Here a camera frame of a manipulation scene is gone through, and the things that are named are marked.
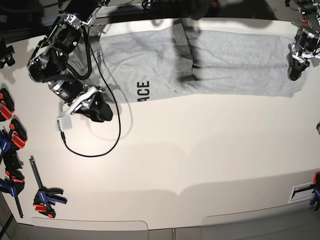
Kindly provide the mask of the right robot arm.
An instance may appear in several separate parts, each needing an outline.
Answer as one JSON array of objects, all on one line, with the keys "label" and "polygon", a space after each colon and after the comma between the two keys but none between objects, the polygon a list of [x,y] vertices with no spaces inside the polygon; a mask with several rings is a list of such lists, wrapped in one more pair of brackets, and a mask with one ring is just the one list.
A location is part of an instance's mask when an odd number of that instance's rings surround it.
[{"label": "right robot arm", "polygon": [[[92,73],[89,36],[86,27],[92,25],[96,13],[108,4],[107,0],[72,0],[62,11],[51,29],[33,51],[27,69],[37,83],[47,83],[65,104],[69,114],[81,114],[93,122],[111,121],[113,112],[103,100],[103,90],[87,85]],[[84,40],[87,72],[78,73],[69,63],[69,55],[80,40]]]}]

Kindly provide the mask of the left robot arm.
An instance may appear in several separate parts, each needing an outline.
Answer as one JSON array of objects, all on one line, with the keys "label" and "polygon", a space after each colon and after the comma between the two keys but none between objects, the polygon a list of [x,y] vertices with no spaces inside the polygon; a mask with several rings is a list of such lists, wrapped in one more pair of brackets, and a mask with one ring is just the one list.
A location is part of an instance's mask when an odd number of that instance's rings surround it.
[{"label": "left robot arm", "polygon": [[310,59],[320,58],[320,2],[318,0],[296,0],[301,13],[300,26],[290,47],[289,79],[296,81],[310,66]]}]

